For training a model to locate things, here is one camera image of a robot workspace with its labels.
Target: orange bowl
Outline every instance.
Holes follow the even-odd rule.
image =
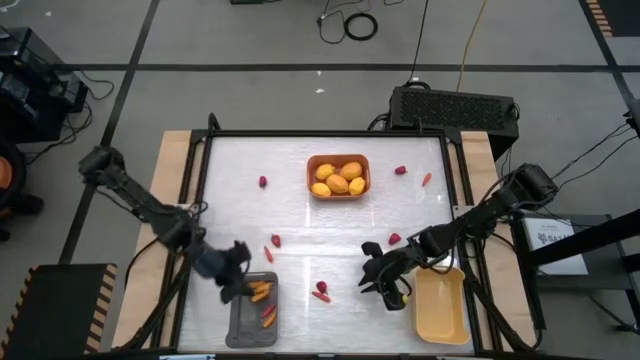
[[[316,169],[323,164],[331,164],[336,167],[336,174],[340,173],[340,169],[350,162],[358,162],[362,165],[362,178],[365,181],[364,190],[360,195],[346,194],[331,194],[331,196],[318,196],[311,191],[311,186],[316,182],[324,182],[316,179]],[[369,174],[369,160],[367,157],[360,154],[347,154],[347,155],[314,155],[307,161],[307,189],[311,195],[320,200],[347,200],[358,199],[362,195],[366,194],[371,188],[371,175]]]

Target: white table surface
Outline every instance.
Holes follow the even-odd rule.
[[[319,201],[306,187],[306,164],[319,154],[363,154],[372,186],[355,201]],[[404,165],[408,173],[394,174]],[[431,181],[421,186],[430,172]],[[266,189],[258,178],[266,176]],[[230,349],[225,344],[230,306],[219,300],[213,281],[192,274],[180,332],[180,351],[278,353],[470,354],[473,344],[423,341],[413,328],[412,301],[402,311],[387,311],[379,294],[360,294],[360,245],[391,233],[403,238],[429,225],[451,221],[451,205],[437,138],[274,138],[224,137],[213,141],[202,215],[206,241],[227,248],[245,241],[251,271],[278,275],[278,341],[269,348]],[[271,245],[279,234],[282,247]],[[269,246],[270,264],[263,251]],[[414,273],[406,276],[413,284]],[[327,282],[331,303],[311,295]],[[465,309],[466,327],[469,329]]]

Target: black floor stripe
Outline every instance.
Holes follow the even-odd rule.
[[[140,62],[142,50],[144,49],[144,44],[147,40],[147,36],[149,35],[151,24],[153,23],[153,18],[155,17],[156,11],[158,10],[159,3],[160,0],[151,0],[151,3],[149,4],[147,15],[144,18],[142,29],[140,29],[140,34],[138,35],[138,40],[136,41],[136,46],[133,49],[131,59],[129,60],[127,72],[124,75],[122,85],[120,85],[120,89],[118,90],[115,104],[113,105],[113,109],[111,110],[111,115],[109,116],[104,134],[102,135],[102,140],[100,141],[102,145],[109,145],[111,143],[111,140],[113,139],[113,134],[115,133],[116,126],[118,125],[118,121],[120,120],[122,108],[124,107],[127,95],[129,95],[131,83],[133,82],[133,77],[136,72],[135,66]],[[82,232],[84,222],[87,218],[87,214],[89,213],[89,207],[91,206],[94,192],[95,188],[93,186],[85,186],[84,191],[82,192],[82,197],[80,198],[80,203],[78,204],[78,208],[76,209],[76,213],[73,217],[73,221],[71,222],[71,227],[69,228],[67,239],[62,248],[62,253],[60,254],[60,259],[58,260],[59,264],[70,264],[71,260],[73,259],[73,253],[75,252],[76,246],[78,245],[78,240],[80,239],[80,234]]]
[[[625,81],[624,76],[620,71],[620,67],[618,66],[618,63],[616,62],[616,59],[613,56],[611,49],[609,48],[609,44],[600,31],[596,19],[593,17],[593,13],[589,8],[587,0],[578,0],[578,2],[580,3],[580,7],[584,12],[584,16],[587,18],[587,22],[589,23],[591,32],[593,32],[593,36],[596,38],[596,42],[600,47],[602,56],[604,56],[607,65],[609,65],[609,67],[611,68],[611,74],[613,75],[613,79],[618,86],[618,91],[620,91],[622,99],[624,100],[625,104],[627,104],[627,107],[629,107],[631,105],[631,102],[633,101],[633,94],[631,93],[631,90],[629,90],[629,85],[627,85],[627,82]]]
[[[126,71],[125,64],[67,64],[65,70]],[[619,66],[623,72],[640,72],[640,65]],[[458,72],[458,64],[419,64],[418,71]],[[411,71],[411,64],[139,64],[136,71],[258,72],[258,71]],[[465,65],[465,72],[594,73],[613,72],[610,65]]]

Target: orange container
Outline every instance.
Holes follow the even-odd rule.
[[[455,267],[446,275],[428,269],[416,271],[414,326],[423,340],[450,345],[469,341],[464,328],[463,280],[464,273]]]
[[[316,179],[316,169],[323,164],[331,164],[336,167],[336,174],[340,173],[340,169],[350,162],[359,162],[362,165],[362,178],[365,181],[364,191],[360,195],[346,194],[331,194],[331,196],[318,196],[311,191],[311,186],[316,182],[321,182]],[[347,154],[347,155],[314,155],[307,161],[307,189],[311,195],[320,200],[347,200],[358,199],[362,195],[366,194],[371,188],[371,175],[369,174],[369,160],[367,157],[360,154]]]

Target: black chair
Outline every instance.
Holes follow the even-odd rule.
[[[27,178],[25,159],[16,145],[0,136],[0,221],[13,214],[37,214],[42,210],[42,199],[23,194]],[[0,241],[7,241],[11,234],[0,228]]]

